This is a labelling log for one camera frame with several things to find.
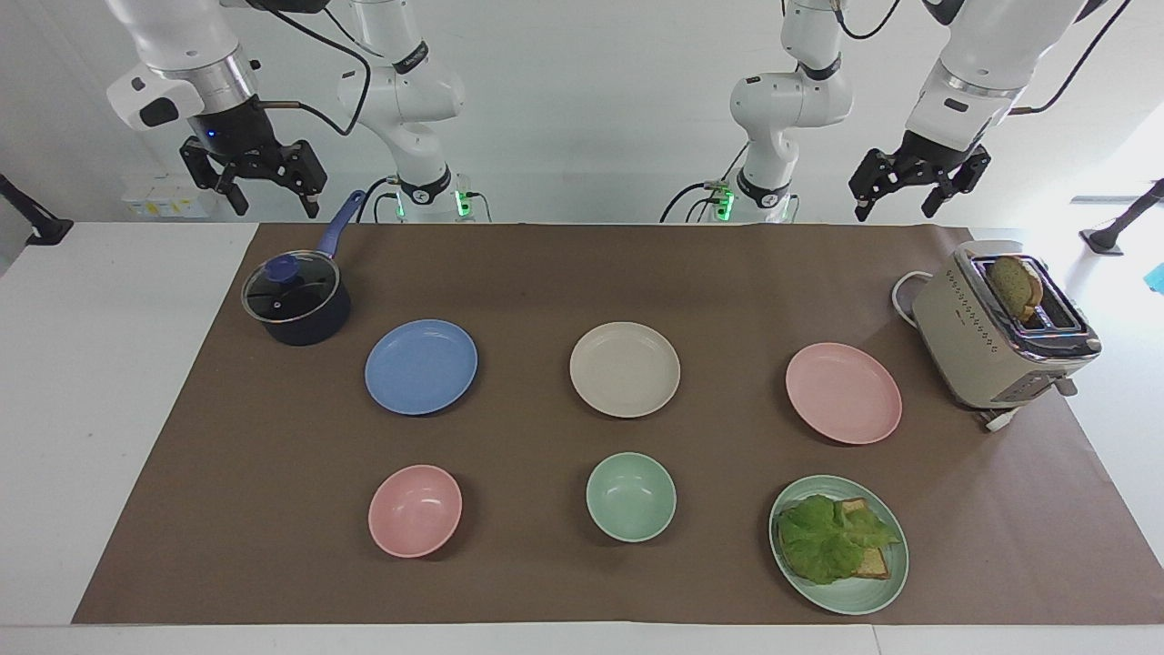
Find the toaster slot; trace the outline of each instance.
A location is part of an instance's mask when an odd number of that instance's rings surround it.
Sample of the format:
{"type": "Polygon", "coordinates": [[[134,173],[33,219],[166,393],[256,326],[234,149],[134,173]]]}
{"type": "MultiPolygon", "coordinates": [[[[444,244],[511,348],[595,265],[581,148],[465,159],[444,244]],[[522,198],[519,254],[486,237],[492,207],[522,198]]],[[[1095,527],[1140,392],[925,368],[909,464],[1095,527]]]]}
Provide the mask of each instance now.
{"type": "MultiPolygon", "coordinates": [[[[1022,258],[1038,275],[1039,280],[1043,283],[1043,300],[1035,307],[1034,315],[1025,322],[1020,322],[1015,316],[1009,315],[1009,313],[1007,314],[1007,318],[1015,325],[1017,332],[1029,337],[1083,332],[1083,320],[1066,301],[1059,287],[1051,280],[1043,264],[1029,255],[1015,256],[1022,258]]],[[[998,258],[998,255],[981,256],[975,257],[973,263],[975,270],[978,270],[981,278],[986,282],[986,286],[994,296],[994,299],[998,300],[999,305],[1002,305],[1002,300],[999,299],[999,292],[994,287],[994,282],[989,276],[991,266],[994,265],[994,261],[998,258]]]]}

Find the bread slice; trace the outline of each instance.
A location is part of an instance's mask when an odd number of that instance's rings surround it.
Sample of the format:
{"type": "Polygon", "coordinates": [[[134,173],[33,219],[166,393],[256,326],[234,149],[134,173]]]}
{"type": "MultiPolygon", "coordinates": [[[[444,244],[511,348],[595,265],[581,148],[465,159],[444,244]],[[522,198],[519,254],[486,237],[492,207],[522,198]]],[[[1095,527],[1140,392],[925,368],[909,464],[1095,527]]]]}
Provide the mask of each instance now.
{"type": "MultiPolygon", "coordinates": [[[[867,510],[868,506],[868,501],[864,498],[850,498],[840,501],[840,511],[845,514],[856,510],[867,510]]],[[[886,564],[885,554],[881,553],[880,548],[865,549],[861,563],[857,567],[857,571],[853,572],[853,577],[874,581],[889,579],[889,565],[886,564]]]]}
{"type": "Polygon", "coordinates": [[[1022,258],[1003,255],[994,259],[987,272],[999,301],[1018,322],[1030,320],[1043,301],[1043,280],[1022,258]]]}
{"type": "Polygon", "coordinates": [[[874,581],[889,579],[889,565],[885,562],[885,554],[880,548],[866,548],[861,565],[853,572],[854,578],[868,578],[874,581]]]}

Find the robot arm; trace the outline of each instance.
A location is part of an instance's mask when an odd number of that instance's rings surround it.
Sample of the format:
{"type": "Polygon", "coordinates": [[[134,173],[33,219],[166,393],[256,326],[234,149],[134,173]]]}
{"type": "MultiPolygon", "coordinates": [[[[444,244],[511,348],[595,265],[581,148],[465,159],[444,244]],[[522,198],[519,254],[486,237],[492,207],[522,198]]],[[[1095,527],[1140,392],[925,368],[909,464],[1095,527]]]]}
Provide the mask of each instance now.
{"type": "MultiPolygon", "coordinates": [[[[839,0],[840,6],[847,1],[839,0]]],[[[748,137],[743,168],[730,173],[736,199],[732,220],[779,220],[800,154],[786,130],[833,124],[852,108],[852,88],[840,70],[842,31],[833,9],[830,0],[792,0],[780,38],[796,58],[796,71],[748,77],[732,91],[732,118],[748,137]]]]}
{"type": "MultiPolygon", "coordinates": [[[[327,0],[264,0],[285,10],[318,12],[327,0]]],[[[186,119],[194,129],[180,148],[194,183],[246,213],[236,178],[270,179],[299,195],[315,216],[327,173],[311,144],[284,145],[257,94],[258,62],[243,55],[217,0],[106,0],[129,30],[141,63],[107,91],[109,104],[139,130],[186,119]],[[222,166],[214,169],[211,162],[222,166]]]]}
{"type": "Polygon", "coordinates": [[[922,87],[892,155],[870,150],[849,187],[864,221],[903,186],[936,184],[922,211],[974,188],[991,161],[980,144],[1030,84],[1035,66],[1071,24],[1103,0],[925,0],[950,41],[922,87]]]}
{"type": "MultiPolygon", "coordinates": [[[[456,73],[428,55],[407,0],[352,0],[368,49],[391,66],[375,66],[360,122],[392,152],[399,178],[400,208],[419,220],[463,219],[457,180],[445,161],[436,134],[423,122],[454,118],[464,105],[464,85],[456,73]]],[[[355,73],[340,79],[340,101],[355,112],[360,98],[355,73]]]]}

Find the black cable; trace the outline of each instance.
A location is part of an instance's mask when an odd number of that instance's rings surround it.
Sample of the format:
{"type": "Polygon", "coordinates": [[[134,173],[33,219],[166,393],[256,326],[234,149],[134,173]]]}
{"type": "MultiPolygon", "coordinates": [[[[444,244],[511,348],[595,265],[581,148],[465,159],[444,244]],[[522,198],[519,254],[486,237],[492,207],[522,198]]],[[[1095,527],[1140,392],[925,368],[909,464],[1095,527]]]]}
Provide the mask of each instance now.
{"type": "Polygon", "coordinates": [[[1127,9],[1128,5],[1130,3],[1131,0],[1123,0],[1123,5],[1120,5],[1120,8],[1112,14],[1112,17],[1107,19],[1107,22],[1103,23],[1103,27],[1095,35],[1095,38],[1092,38],[1091,45],[1088,45],[1087,49],[1084,50],[1083,56],[1079,57],[1078,62],[1076,62],[1076,67],[1071,69],[1071,73],[1067,74],[1067,79],[1063,81],[1063,86],[1060,86],[1059,90],[1055,92],[1055,95],[1052,95],[1051,99],[1048,100],[1045,105],[1043,105],[1042,107],[1014,107],[1013,109],[1010,109],[1009,115],[1014,116],[1014,115],[1025,115],[1025,114],[1041,114],[1046,109],[1051,108],[1051,105],[1058,101],[1058,99],[1063,95],[1064,91],[1067,90],[1067,86],[1071,86],[1071,80],[1076,78],[1076,74],[1079,72],[1079,69],[1084,66],[1084,63],[1087,60],[1087,57],[1091,56],[1092,50],[1094,50],[1095,47],[1099,45],[1099,42],[1103,38],[1103,35],[1107,34],[1108,29],[1112,29],[1112,26],[1115,24],[1116,19],[1120,17],[1120,14],[1122,14],[1123,10],[1127,9]]]}
{"type": "MultiPolygon", "coordinates": [[[[683,219],[683,222],[690,222],[691,221],[691,212],[695,211],[695,207],[697,207],[700,205],[710,205],[710,204],[711,204],[711,200],[709,200],[707,198],[704,198],[702,200],[695,200],[694,202],[691,202],[691,208],[687,209],[687,218],[683,219]]],[[[701,221],[703,220],[703,215],[702,214],[700,215],[700,220],[701,221]]]]}
{"type": "MultiPolygon", "coordinates": [[[[744,142],[744,147],[740,148],[738,152],[736,152],[736,158],[733,158],[731,161],[731,163],[728,164],[728,170],[725,170],[724,173],[719,176],[719,181],[723,181],[723,180],[728,179],[728,175],[731,172],[731,169],[736,168],[736,162],[738,162],[739,158],[744,156],[744,151],[747,150],[747,147],[750,144],[751,144],[750,141],[745,141],[744,142]]],[[[715,199],[715,197],[716,197],[716,192],[715,191],[711,191],[710,193],[708,193],[708,197],[707,197],[708,205],[711,204],[711,200],[715,199]]],[[[696,220],[695,222],[703,222],[703,211],[702,209],[700,211],[700,219],[696,220]]]]}
{"type": "Polygon", "coordinates": [[[469,191],[468,193],[464,194],[464,197],[466,198],[481,198],[482,200],[484,200],[484,202],[485,202],[485,218],[489,219],[489,222],[494,221],[494,212],[491,212],[489,209],[489,198],[487,198],[484,193],[482,193],[481,191],[469,191]]]}
{"type": "Polygon", "coordinates": [[[690,186],[687,186],[686,188],[683,188],[679,193],[675,193],[675,197],[672,198],[669,202],[667,202],[667,208],[662,209],[662,215],[659,216],[659,222],[666,222],[667,221],[667,214],[670,213],[670,207],[675,206],[675,202],[677,202],[680,198],[682,198],[683,195],[690,193],[691,191],[695,191],[696,188],[703,188],[703,183],[702,181],[696,181],[695,184],[691,184],[690,186]]]}
{"type": "MultiPolygon", "coordinates": [[[[788,204],[792,204],[793,200],[796,200],[796,208],[793,209],[793,219],[789,220],[788,222],[796,222],[796,214],[800,213],[800,195],[796,194],[796,193],[793,193],[792,197],[788,198],[788,204]]],[[[786,215],[788,214],[788,207],[787,206],[785,207],[785,214],[786,215]]]]}
{"type": "MultiPolygon", "coordinates": [[[[396,177],[393,176],[393,177],[381,177],[376,181],[371,183],[371,186],[369,186],[368,190],[364,192],[364,199],[363,199],[363,201],[360,202],[360,211],[356,212],[356,222],[360,222],[360,219],[363,218],[363,209],[364,209],[364,207],[368,206],[368,198],[370,198],[371,194],[376,192],[376,188],[379,188],[381,184],[392,184],[395,181],[396,181],[396,177]]],[[[376,209],[376,207],[372,207],[372,212],[375,212],[375,209],[376,209]]]]}
{"type": "Polygon", "coordinates": [[[335,14],[332,13],[331,8],[324,7],[324,13],[327,14],[327,17],[332,19],[332,23],[335,24],[335,27],[343,34],[343,36],[346,36],[348,38],[348,41],[352,42],[353,45],[355,45],[356,48],[360,48],[361,50],[363,50],[364,52],[368,52],[369,55],[371,55],[374,57],[383,57],[384,56],[384,55],[381,55],[379,52],[372,50],[371,48],[364,45],[363,43],[361,43],[360,40],[356,38],[355,36],[352,36],[352,33],[348,31],[347,28],[343,27],[343,23],[340,22],[340,19],[335,17],[335,14]]]}
{"type": "Polygon", "coordinates": [[[363,58],[363,56],[360,52],[356,52],[352,48],[348,48],[346,45],[341,45],[341,44],[332,41],[331,38],[324,36],[322,34],[319,34],[318,31],[314,31],[311,28],[307,28],[307,27],[305,27],[305,26],[303,26],[303,24],[300,24],[298,22],[289,19],[286,15],[283,14],[283,12],[281,12],[278,9],[272,9],[271,7],[267,6],[267,1],[265,0],[253,0],[253,2],[256,3],[260,8],[264,9],[268,13],[270,13],[272,16],[275,16],[275,17],[279,19],[281,21],[288,23],[289,26],[293,27],[294,29],[301,31],[303,34],[306,34],[307,36],[314,38],[315,41],[319,41],[320,43],[325,43],[327,45],[331,45],[332,48],[335,48],[336,50],[339,50],[341,52],[346,52],[346,54],[355,57],[356,59],[360,60],[361,64],[363,64],[363,67],[364,67],[364,85],[363,85],[363,91],[360,92],[360,101],[356,102],[356,111],[352,114],[352,122],[349,122],[348,126],[346,128],[343,128],[343,129],[340,129],[340,126],[336,124],[335,121],[333,121],[332,119],[329,119],[326,115],[324,115],[324,113],[320,112],[319,109],[317,109],[315,107],[312,107],[311,105],[307,105],[305,102],[300,102],[298,100],[282,100],[282,101],[281,100],[274,100],[274,101],[260,102],[258,106],[262,107],[262,108],[264,108],[264,109],[304,109],[305,112],[308,112],[308,113],[318,116],[319,119],[321,119],[324,122],[326,122],[328,124],[328,127],[331,127],[332,129],[334,129],[335,131],[338,131],[340,134],[340,136],[347,136],[348,134],[352,134],[352,130],[355,129],[355,127],[356,127],[356,121],[360,120],[360,112],[363,111],[364,100],[368,99],[368,87],[371,86],[371,64],[368,63],[368,59],[363,58]]]}
{"type": "Polygon", "coordinates": [[[379,195],[376,195],[376,199],[372,200],[371,219],[376,221],[376,225],[379,225],[379,201],[383,200],[384,198],[396,198],[396,197],[397,197],[396,193],[389,191],[386,193],[381,193],[379,195]]]}
{"type": "Polygon", "coordinates": [[[874,35],[876,35],[876,33],[881,31],[881,28],[885,27],[887,22],[889,22],[890,17],[893,17],[893,13],[897,10],[897,5],[901,5],[901,0],[893,0],[893,6],[889,7],[889,10],[886,13],[885,17],[881,19],[881,22],[878,23],[878,26],[873,28],[873,31],[868,34],[853,34],[852,31],[850,31],[849,26],[845,24],[845,14],[844,12],[840,10],[839,2],[833,5],[835,8],[832,9],[832,13],[837,15],[837,22],[840,23],[840,29],[844,30],[845,36],[854,41],[865,41],[866,38],[872,38],[874,35]]]}

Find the blue handle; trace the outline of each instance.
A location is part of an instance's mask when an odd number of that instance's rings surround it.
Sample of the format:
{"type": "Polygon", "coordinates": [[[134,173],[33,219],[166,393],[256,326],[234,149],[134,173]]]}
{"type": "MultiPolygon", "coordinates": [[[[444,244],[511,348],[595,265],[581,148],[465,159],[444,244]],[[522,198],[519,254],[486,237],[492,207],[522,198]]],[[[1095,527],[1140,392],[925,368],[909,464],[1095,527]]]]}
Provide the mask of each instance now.
{"type": "Polygon", "coordinates": [[[319,244],[315,249],[324,252],[328,257],[335,256],[335,249],[340,247],[340,233],[347,226],[352,216],[355,215],[360,207],[363,205],[363,200],[368,194],[363,191],[353,191],[348,195],[347,201],[340,207],[340,211],[335,214],[335,218],[327,223],[327,229],[324,232],[324,237],[319,240],[319,244]]]}

